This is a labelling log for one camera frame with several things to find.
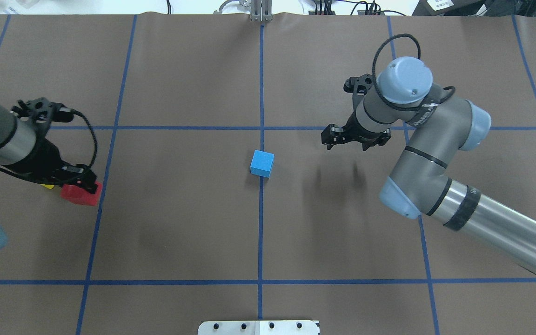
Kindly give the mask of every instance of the foam cube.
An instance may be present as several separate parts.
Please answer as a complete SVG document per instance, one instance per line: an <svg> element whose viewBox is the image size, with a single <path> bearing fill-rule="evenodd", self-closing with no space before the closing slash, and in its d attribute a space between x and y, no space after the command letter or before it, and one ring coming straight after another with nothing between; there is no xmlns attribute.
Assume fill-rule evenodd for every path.
<svg viewBox="0 0 536 335"><path fill-rule="evenodd" d="M95 194L90 194L85 189L79 188L76 185L63 185L61 188L61 197L68 200L70 203L96 206L101 197L102 184L98 181L96 181L95 184L98 185Z"/></svg>
<svg viewBox="0 0 536 335"><path fill-rule="evenodd" d="M251 173L257 176L270 177L272 165L274 164L274 154L264 151L255 150L254 157L251 159Z"/></svg>

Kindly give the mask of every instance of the cable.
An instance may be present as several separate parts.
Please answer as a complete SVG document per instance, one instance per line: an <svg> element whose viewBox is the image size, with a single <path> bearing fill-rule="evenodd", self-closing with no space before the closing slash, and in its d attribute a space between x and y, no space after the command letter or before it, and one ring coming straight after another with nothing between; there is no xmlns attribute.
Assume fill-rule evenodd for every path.
<svg viewBox="0 0 536 335"><path fill-rule="evenodd" d="M35 184L47 184L47 185L69 184L71 182L74 182L74 181L78 180L81 176L83 176L84 174L89 172L92 169L92 166L94 165L94 161L96 160L96 154L98 153L98 142L96 140L96 135L94 134L94 129L92 128L91 123L88 121L88 119L85 117L84 114L82 114L81 112L78 112L77 110L72 110L71 113L76 115L76 116L81 117L84 120L84 122L86 123L86 125L88 127L88 130L90 131L90 134L92 135L92 141L94 142L94 152L92 153L92 159L90 160L90 163L87 165L87 167L84 168L83 172L73 176L72 178L62 180L62 181L53 181L53 182L39 181L39 180L33 180L31 178L26 178L26 177L24 177L24 176L22 176L20 174L17 174L15 172L11 172L11 171L6 170L6 169L4 169L2 167L0 167L0 172L3 172L5 174L7 174L8 176L12 176L13 178L18 178L19 180L24 180L24 181L27 181L27 182L33 182Z"/></svg>
<svg viewBox="0 0 536 335"><path fill-rule="evenodd" d="M365 11L364 15L374 15L375 11L381 10L381 6L378 5L375 0L370 4L369 9Z"/></svg>
<svg viewBox="0 0 536 335"><path fill-rule="evenodd" d="M324 0L325 15L334 15L332 11L332 0Z"/></svg>
<svg viewBox="0 0 536 335"><path fill-rule="evenodd" d="M390 11L390 10L385 10L385 11L377 11L377 12L374 12L372 15L379 15L380 13L384 13L384 12L390 12L390 13L399 13L400 15L402 16L406 16L404 15L403 13L401 12L397 12L397 11Z"/></svg>
<svg viewBox="0 0 536 335"><path fill-rule="evenodd" d="M365 11L367 12L368 11L368 3L365 2L365 1L359 1L359 2L355 2L355 6L353 7L353 10L351 10L351 13L349 15L353 15L353 13L355 12L355 8L357 8L357 6L359 6L360 4L364 4L365 5Z"/></svg>
<svg viewBox="0 0 536 335"><path fill-rule="evenodd" d="M529 11L530 11L530 6L532 5L534 1L533 0L529 0L529 6L527 7L527 10L524 12L524 16L528 16L529 15Z"/></svg>
<svg viewBox="0 0 536 335"><path fill-rule="evenodd" d="M456 93L456 87L454 86L446 86L443 88L444 91L450 91L450 93L448 95L446 95L445 97L441 98L440 99L440 104L443 104L444 102L446 102L448 99L450 99L454 93Z"/></svg>
<svg viewBox="0 0 536 335"><path fill-rule="evenodd" d="M376 78L376 63L378 62L378 57L379 57L379 54L381 53L382 49L384 49L384 47L388 43L390 43L391 41L396 40L398 38L403 38L403 37L410 38L415 43L415 46L417 47L417 59L421 59L421 45L419 45L419 41L417 40L417 38L415 38L411 34L396 34L396 35L392 36L391 38L388 38L387 40L385 40L384 43L382 43L382 45L380 45L380 47L378 48L378 51L376 51L376 54L374 56L374 63L372 63L372 76L373 76L374 79ZM374 80L374 89L376 90L376 94L378 94L378 97L389 108L400 110L402 112L414 112L414 111L419 110L419 106L416 106L416 107L399 107L399 106L394 105L390 101L388 101L383 96L382 92L380 91L380 89L378 87L378 81L377 80Z"/></svg>

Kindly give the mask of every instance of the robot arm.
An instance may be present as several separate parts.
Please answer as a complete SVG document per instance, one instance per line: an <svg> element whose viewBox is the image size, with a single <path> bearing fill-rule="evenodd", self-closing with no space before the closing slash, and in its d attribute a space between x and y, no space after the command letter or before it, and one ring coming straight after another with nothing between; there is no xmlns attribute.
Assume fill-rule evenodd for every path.
<svg viewBox="0 0 536 335"><path fill-rule="evenodd" d="M96 136L85 116L63 104L45 98L18 101L12 112L0 105L0 171L21 180L63 186L80 204L94 204L100 196L100 183L91 167L96 158ZM61 159L58 148L45 138L52 121L69 122L79 116L87 123L94 140L94 154L89 165L71 165ZM7 236L0 227L0 248Z"/></svg>
<svg viewBox="0 0 536 335"><path fill-rule="evenodd" d="M407 35L393 36L385 44ZM330 149L334 144L358 141L366 150L385 144L389 126L397 120L415 127L383 186L381 201L410 219L421 213L430 215L506 253L536 274L536 221L445 175L458 150L472 150L487 136L489 114L441 89L429 68L413 57L392 61L378 78L374 74L351 78L345 91L351 91L353 81L363 96L358 97L357 87L352 87L355 111L344 127L326 127L322 143Z"/></svg>

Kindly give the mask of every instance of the red block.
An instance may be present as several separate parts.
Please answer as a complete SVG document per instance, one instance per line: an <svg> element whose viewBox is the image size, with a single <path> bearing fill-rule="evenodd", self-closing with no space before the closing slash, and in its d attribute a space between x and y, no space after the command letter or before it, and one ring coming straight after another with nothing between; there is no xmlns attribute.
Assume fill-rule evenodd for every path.
<svg viewBox="0 0 536 335"><path fill-rule="evenodd" d="M102 184L98 181L96 181L95 184L98 185L95 194L90 194L85 189L79 188L76 185L63 185L61 188L61 197L70 203L96 206L98 204L98 199L101 197Z"/></svg>

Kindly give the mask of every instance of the label sticker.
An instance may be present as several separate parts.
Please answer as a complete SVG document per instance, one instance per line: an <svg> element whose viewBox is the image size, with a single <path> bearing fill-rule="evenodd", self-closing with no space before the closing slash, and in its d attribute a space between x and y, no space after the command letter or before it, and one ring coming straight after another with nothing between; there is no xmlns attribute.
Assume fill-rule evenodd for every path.
<svg viewBox="0 0 536 335"><path fill-rule="evenodd" d="M451 0L427 0L427 3L434 11L439 11L454 5Z"/></svg>

